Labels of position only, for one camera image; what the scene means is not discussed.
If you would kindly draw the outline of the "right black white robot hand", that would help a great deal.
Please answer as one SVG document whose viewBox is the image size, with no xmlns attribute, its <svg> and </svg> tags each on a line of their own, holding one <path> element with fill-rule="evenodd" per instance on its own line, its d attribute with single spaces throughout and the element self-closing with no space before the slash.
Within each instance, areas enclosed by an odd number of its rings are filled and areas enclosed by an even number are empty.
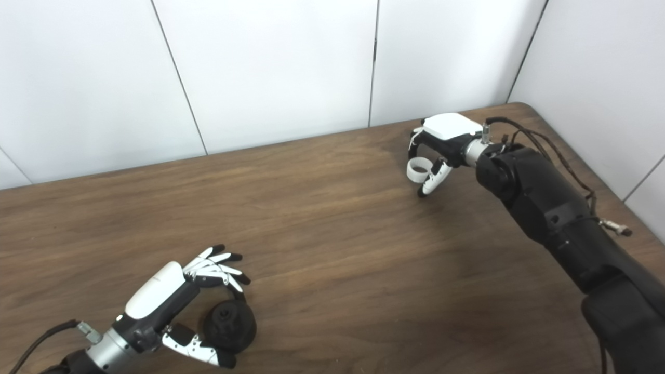
<svg viewBox="0 0 665 374">
<path fill-rule="evenodd" d="M 475 168 L 490 144 L 489 126 L 459 113 L 425 118 L 409 135 L 407 177 L 420 185 L 417 194 L 425 198 L 453 169 Z"/>
</svg>

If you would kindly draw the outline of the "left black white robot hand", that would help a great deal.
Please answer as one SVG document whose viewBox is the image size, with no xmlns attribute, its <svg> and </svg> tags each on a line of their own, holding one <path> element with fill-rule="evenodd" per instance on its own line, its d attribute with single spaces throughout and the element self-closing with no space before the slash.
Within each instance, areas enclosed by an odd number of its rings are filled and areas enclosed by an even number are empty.
<svg viewBox="0 0 665 374">
<path fill-rule="evenodd" d="M 138 355 L 167 348 L 204 364 L 235 368 L 237 356 L 257 334 L 244 292 L 251 280 L 235 267 L 242 258 L 220 244 L 186 265 L 169 261 L 131 296 L 104 334 L 102 344 L 114 352 L 90 352 L 90 359 L 105 372 L 118 372 Z M 229 296 L 212 305 L 196 328 L 178 322 L 178 315 L 207 289 L 221 289 Z"/>
</svg>

